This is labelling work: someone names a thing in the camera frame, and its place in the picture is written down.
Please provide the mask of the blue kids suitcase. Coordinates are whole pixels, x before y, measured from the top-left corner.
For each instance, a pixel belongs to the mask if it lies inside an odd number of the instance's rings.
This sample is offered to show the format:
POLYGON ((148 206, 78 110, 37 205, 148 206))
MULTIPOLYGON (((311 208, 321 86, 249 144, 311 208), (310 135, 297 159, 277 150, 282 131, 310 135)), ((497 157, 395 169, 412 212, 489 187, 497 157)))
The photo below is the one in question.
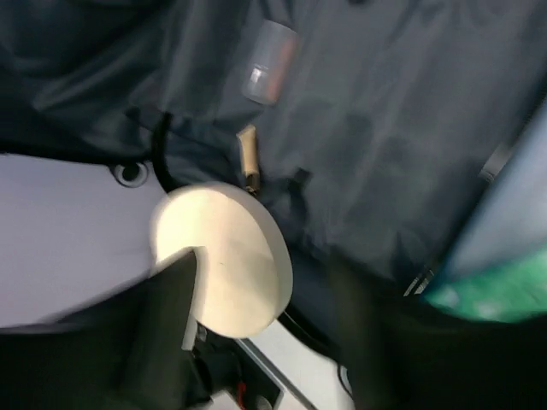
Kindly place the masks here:
POLYGON ((285 325, 334 337, 329 249, 407 286, 442 252, 546 82, 543 1, 4 1, 1 149, 111 166, 166 188, 238 185, 295 258, 285 325), (297 33, 277 102, 242 93, 264 21, 297 33))

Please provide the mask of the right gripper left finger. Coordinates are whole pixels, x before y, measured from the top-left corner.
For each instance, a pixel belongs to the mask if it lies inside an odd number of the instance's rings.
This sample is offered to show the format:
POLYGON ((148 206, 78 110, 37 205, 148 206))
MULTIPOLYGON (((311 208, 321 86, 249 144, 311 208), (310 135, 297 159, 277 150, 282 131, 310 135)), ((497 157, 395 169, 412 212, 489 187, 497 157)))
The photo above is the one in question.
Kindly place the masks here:
POLYGON ((182 409, 182 349, 197 273, 184 250, 110 298, 1 330, 3 409, 182 409))

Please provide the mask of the clear small bottle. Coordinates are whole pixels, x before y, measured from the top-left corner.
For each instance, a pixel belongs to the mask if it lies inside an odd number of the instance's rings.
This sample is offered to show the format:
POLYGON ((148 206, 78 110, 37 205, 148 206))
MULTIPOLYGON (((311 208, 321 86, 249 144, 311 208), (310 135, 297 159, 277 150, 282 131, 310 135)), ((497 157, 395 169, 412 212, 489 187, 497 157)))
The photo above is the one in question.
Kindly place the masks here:
POLYGON ((278 22, 265 20, 245 72, 243 95, 261 105, 274 105, 283 88, 296 48, 296 32, 278 22))

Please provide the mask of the green tie-dye shorts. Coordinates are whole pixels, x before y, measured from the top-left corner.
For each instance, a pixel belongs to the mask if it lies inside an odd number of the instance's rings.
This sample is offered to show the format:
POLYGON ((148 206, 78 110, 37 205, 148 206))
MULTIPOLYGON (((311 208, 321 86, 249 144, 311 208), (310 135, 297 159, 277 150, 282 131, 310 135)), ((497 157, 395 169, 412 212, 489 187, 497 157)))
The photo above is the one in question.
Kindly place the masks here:
POLYGON ((454 316, 514 323, 546 313, 546 249, 453 283, 428 286, 423 299, 454 316))

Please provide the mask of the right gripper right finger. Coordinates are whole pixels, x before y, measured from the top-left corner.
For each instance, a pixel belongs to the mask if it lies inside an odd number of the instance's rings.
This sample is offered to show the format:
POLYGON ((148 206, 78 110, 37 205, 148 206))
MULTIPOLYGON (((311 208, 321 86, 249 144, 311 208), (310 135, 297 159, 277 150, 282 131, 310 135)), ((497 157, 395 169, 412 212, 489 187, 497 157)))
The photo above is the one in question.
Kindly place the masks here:
POLYGON ((345 264, 328 268, 357 409, 544 409, 546 317, 459 319, 345 264))

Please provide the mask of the cream round puck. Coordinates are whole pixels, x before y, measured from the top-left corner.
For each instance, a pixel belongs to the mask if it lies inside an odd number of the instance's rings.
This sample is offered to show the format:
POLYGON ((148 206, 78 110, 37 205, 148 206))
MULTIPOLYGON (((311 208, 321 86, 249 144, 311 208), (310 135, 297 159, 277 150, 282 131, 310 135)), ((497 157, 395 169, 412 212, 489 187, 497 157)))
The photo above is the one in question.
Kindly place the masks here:
POLYGON ((291 257, 277 223, 233 185, 194 184, 169 193, 154 212, 150 245, 158 267, 195 249, 191 315, 223 337, 264 331, 291 300, 291 257))

